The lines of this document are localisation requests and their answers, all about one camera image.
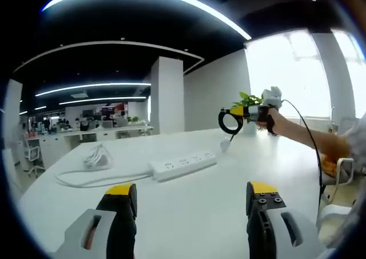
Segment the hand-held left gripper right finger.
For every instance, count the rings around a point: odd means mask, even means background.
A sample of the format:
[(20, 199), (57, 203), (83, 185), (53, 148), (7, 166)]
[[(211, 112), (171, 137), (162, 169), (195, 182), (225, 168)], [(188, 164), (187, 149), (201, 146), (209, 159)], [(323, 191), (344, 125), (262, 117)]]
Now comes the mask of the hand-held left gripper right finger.
[(246, 216), (250, 258), (318, 258), (325, 250), (315, 224), (287, 207), (273, 186), (247, 183)]

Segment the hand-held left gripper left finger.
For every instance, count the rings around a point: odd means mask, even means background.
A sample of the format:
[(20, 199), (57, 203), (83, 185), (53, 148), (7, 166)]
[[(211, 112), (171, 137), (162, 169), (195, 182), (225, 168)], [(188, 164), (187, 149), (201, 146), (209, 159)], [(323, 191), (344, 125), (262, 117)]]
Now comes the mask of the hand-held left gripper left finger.
[(136, 184), (114, 186), (65, 230), (55, 257), (134, 258), (136, 218)]

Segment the person's right hand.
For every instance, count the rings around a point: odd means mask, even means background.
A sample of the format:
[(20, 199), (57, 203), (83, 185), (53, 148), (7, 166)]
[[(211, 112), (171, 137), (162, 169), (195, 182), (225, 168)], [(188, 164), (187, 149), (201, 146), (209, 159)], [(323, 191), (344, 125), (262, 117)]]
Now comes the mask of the person's right hand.
[(266, 129), (270, 134), (276, 136), (276, 118), (279, 112), (275, 108), (261, 107), (258, 111), (256, 125), (260, 128)]

